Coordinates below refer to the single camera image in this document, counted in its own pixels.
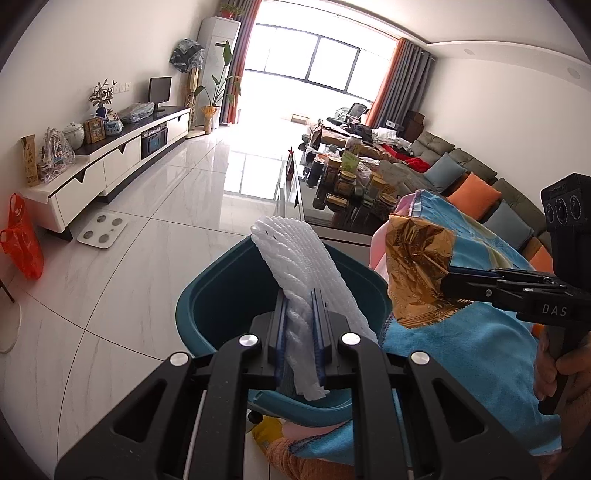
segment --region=blue pillow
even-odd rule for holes
[[[525,223],[504,200],[483,225],[517,251],[534,234],[534,229]]]
[[[444,154],[423,175],[441,193],[465,173],[464,167],[458,165],[448,154]]]

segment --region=tv cabinet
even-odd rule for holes
[[[33,221],[49,233],[72,240],[70,222],[92,200],[109,203],[140,173],[181,144],[189,131],[190,108],[167,106],[134,124],[119,135],[80,147],[76,162],[49,183],[25,187],[20,193]],[[165,146],[141,157],[141,134],[167,123]]]

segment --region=red plastic bag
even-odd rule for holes
[[[29,280],[43,273],[43,252],[25,208],[25,200],[14,193],[10,197],[8,228],[0,232],[0,244],[14,264]]]

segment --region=window frame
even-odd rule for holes
[[[368,51],[368,52],[369,52],[369,50],[365,50],[364,48],[356,47],[355,45],[351,45],[350,43],[347,43],[347,42],[344,42],[344,41],[341,41],[341,40],[337,40],[335,38],[327,37],[326,35],[320,35],[318,33],[312,33],[312,32],[308,32],[306,30],[300,30],[298,28],[282,27],[281,25],[271,25],[271,24],[266,24],[266,23],[256,23],[255,26],[270,27],[270,28],[275,28],[276,30],[278,28],[282,28],[283,30],[291,30],[291,31],[295,31],[295,32],[306,33],[308,35],[313,35],[313,36],[316,37],[316,46],[314,47],[314,51],[312,52],[312,56],[310,57],[310,63],[308,65],[308,71],[306,72],[306,76],[303,79],[298,78],[298,77],[293,77],[291,75],[284,75],[284,74],[281,74],[281,73],[267,72],[266,71],[267,61],[269,60],[269,53],[271,51],[271,48],[269,48],[269,52],[267,52],[267,59],[265,61],[264,69],[263,70],[246,69],[247,72],[264,73],[265,75],[273,75],[273,76],[276,76],[276,77],[283,77],[283,78],[287,78],[287,79],[291,79],[291,80],[297,80],[298,82],[308,83],[310,85],[315,85],[315,86],[321,87],[321,88],[327,88],[329,90],[332,90],[332,91],[338,92],[338,93],[342,93],[344,95],[349,95],[349,96],[354,97],[354,98],[357,98],[359,100],[363,100],[365,102],[369,102],[370,104],[375,100],[375,99],[374,100],[370,100],[368,98],[364,98],[364,97],[361,97],[359,95],[355,95],[354,93],[348,92],[349,84],[351,83],[351,78],[353,77],[353,72],[355,71],[355,67],[357,66],[357,60],[359,58],[359,54],[361,53],[361,50]],[[312,80],[310,80],[310,72],[312,71],[312,65],[314,64],[314,60],[316,59],[316,52],[318,51],[318,46],[320,45],[320,40],[322,38],[325,38],[327,40],[331,40],[331,41],[340,43],[342,45],[345,45],[345,46],[350,47],[350,48],[354,48],[356,50],[356,52],[355,52],[355,58],[353,59],[353,64],[351,65],[351,70],[349,71],[349,77],[347,78],[347,83],[345,84],[345,88],[343,90],[338,89],[338,88],[335,88],[335,87],[332,87],[330,85],[325,85],[324,83],[313,82]]]

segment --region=computer monitor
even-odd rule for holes
[[[154,115],[157,112],[164,112],[164,107],[158,108],[161,102],[168,102],[170,99],[170,82],[172,77],[156,77],[150,79],[148,101],[154,102]]]

